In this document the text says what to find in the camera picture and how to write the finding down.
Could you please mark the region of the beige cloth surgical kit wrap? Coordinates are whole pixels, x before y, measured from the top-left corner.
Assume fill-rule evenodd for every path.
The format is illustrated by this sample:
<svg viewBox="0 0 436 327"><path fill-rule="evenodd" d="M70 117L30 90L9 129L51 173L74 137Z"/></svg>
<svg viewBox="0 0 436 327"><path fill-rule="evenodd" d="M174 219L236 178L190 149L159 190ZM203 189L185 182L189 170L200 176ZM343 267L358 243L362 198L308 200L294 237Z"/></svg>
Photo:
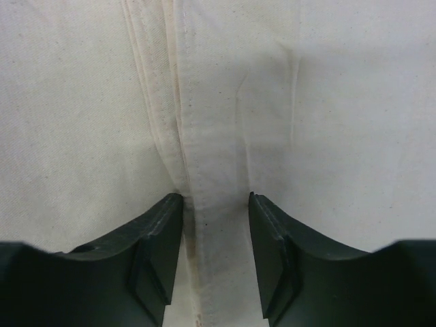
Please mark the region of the beige cloth surgical kit wrap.
<svg viewBox="0 0 436 327"><path fill-rule="evenodd" d="M435 237L434 1L2 1L1 239L186 200L166 326L265 326L248 198L364 251Z"/></svg>

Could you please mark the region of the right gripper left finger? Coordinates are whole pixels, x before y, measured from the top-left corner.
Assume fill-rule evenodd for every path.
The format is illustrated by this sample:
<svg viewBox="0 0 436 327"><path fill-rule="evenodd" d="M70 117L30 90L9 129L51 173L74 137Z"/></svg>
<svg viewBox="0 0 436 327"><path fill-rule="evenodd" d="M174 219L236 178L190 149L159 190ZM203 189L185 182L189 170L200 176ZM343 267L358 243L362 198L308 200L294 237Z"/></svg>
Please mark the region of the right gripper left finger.
<svg viewBox="0 0 436 327"><path fill-rule="evenodd" d="M1 243L2 326L161 326L171 303L183 197L63 253Z"/></svg>

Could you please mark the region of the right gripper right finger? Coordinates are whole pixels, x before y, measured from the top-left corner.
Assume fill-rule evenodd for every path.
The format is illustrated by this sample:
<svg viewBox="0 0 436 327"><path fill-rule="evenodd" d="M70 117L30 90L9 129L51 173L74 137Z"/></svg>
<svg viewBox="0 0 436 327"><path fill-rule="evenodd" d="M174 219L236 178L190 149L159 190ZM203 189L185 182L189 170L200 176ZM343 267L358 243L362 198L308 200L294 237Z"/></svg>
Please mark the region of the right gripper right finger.
<svg viewBox="0 0 436 327"><path fill-rule="evenodd" d="M249 197L262 314L271 326L434 326L435 241L373 253L337 242Z"/></svg>

